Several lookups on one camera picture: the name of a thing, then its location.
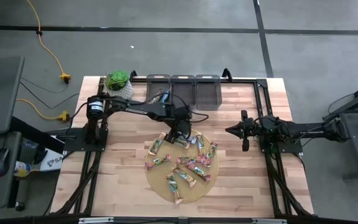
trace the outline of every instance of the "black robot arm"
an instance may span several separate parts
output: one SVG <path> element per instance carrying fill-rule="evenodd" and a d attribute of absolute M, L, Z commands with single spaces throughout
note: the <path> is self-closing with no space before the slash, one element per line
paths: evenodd
<path fill-rule="evenodd" d="M 164 122 L 171 130 L 165 136 L 165 140 L 173 143 L 179 136 L 188 137 L 191 133 L 191 111 L 187 105 L 175 107 L 171 103 L 148 103 L 134 100 L 125 100 L 120 96 L 100 94 L 88 98 L 86 107 L 85 142 L 88 144 L 98 141 L 98 122 L 111 116 L 115 112 L 129 112 L 146 115 L 154 121 Z"/>
<path fill-rule="evenodd" d="M 226 131 L 243 139 L 243 151 L 249 149 L 249 136 L 258 136 L 268 151 L 272 147 L 280 148 L 285 145 L 298 144 L 302 138 L 326 138 L 337 142 L 345 142 L 348 139 L 346 129 L 340 119 L 323 123 L 296 124 L 274 116 L 264 116 L 254 120 L 248 118 L 245 110 L 241 111 L 241 122 L 226 128 Z"/>

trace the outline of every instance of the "green plant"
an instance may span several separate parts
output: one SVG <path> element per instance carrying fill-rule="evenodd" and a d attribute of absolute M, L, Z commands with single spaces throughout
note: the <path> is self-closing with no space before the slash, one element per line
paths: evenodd
<path fill-rule="evenodd" d="M 106 75 L 104 84 L 106 88 L 112 91 L 118 91 L 125 87 L 129 76 L 126 71 L 114 71 Z"/>

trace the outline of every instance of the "wooden table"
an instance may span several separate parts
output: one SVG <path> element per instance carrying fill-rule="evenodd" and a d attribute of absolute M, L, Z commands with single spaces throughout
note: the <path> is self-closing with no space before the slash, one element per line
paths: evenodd
<path fill-rule="evenodd" d="M 99 78 L 84 77 L 77 109 L 89 96 L 96 94 Z M 291 111 L 283 79 L 268 78 L 267 82 L 273 114 L 290 121 Z M 144 101 L 146 84 L 134 83 L 133 86 L 133 99 Z M 147 183 L 144 162 L 152 141 L 159 132 L 167 132 L 169 127 L 146 116 L 116 113 L 108 119 L 109 139 L 99 167 L 92 215 L 272 217 L 266 164 L 258 144 L 250 138 L 249 151 L 242 152 L 242 141 L 224 131 L 240 121 L 240 110 L 247 110 L 249 117 L 257 117 L 254 89 L 249 84 L 222 84 L 222 98 L 219 110 L 204 111 L 209 114 L 209 119 L 193 125 L 194 129 L 218 143 L 218 179 L 206 196 L 179 205 L 160 198 Z M 83 127 L 86 122 L 86 110 L 83 109 L 74 119 L 73 127 Z M 61 208 L 77 188 L 83 158 L 84 152 L 75 152 L 64 160 L 52 212 Z M 289 189 L 307 211 L 313 212 L 301 162 L 292 154 L 283 154 L 282 160 Z M 281 190 L 277 193 L 284 211 Z M 87 194 L 88 189 L 85 189 L 82 208 L 85 207 Z"/>

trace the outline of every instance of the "white pot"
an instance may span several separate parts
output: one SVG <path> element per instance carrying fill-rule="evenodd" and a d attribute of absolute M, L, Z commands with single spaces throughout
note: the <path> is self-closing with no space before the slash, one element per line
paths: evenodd
<path fill-rule="evenodd" d="M 127 100 L 131 99 L 132 95 L 134 94 L 134 88 L 132 87 L 130 81 L 127 81 L 125 87 L 118 91 L 109 90 L 106 85 L 104 86 L 104 88 L 110 96 L 121 96 L 122 98 Z"/>

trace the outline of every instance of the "round tray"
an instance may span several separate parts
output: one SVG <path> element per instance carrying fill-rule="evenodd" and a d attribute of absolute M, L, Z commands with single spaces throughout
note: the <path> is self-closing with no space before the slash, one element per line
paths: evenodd
<path fill-rule="evenodd" d="M 199 134 L 199 132 L 193 130 L 191 135 Z M 206 151 L 209 150 L 211 145 L 211 141 L 203 136 L 204 146 Z M 161 164 L 157 167 L 153 167 L 150 170 L 146 170 L 146 178 L 149 182 L 151 188 L 157 193 L 159 196 L 164 198 L 169 202 L 174 202 L 173 194 L 169 188 L 168 181 L 166 179 L 167 174 L 171 173 L 171 167 L 173 167 L 177 163 L 178 156 L 197 156 L 198 155 L 198 148 L 197 143 L 191 144 L 189 149 L 184 149 L 176 144 L 170 144 L 169 142 L 163 141 L 158 150 L 156 156 L 147 154 L 146 162 L 150 162 L 156 158 L 165 157 L 166 154 L 171 155 L 172 162 L 166 162 Z M 179 167 L 184 170 L 187 174 L 190 174 L 192 178 L 197 180 L 197 183 L 190 187 L 188 182 L 182 179 L 179 175 L 174 173 L 175 180 L 178 184 L 178 189 L 180 195 L 183 197 L 182 203 L 189 203 L 194 202 L 195 200 L 200 199 L 202 196 L 206 195 L 209 190 L 215 184 L 215 181 L 218 177 L 218 157 L 215 154 L 214 159 L 212 161 L 211 167 L 204 167 L 200 163 L 196 163 L 195 165 L 199 167 L 202 171 L 206 172 L 207 174 L 211 175 L 211 180 L 209 182 L 204 182 L 201 177 L 198 177 L 193 171 L 186 168 L 186 164 L 180 164 Z"/>

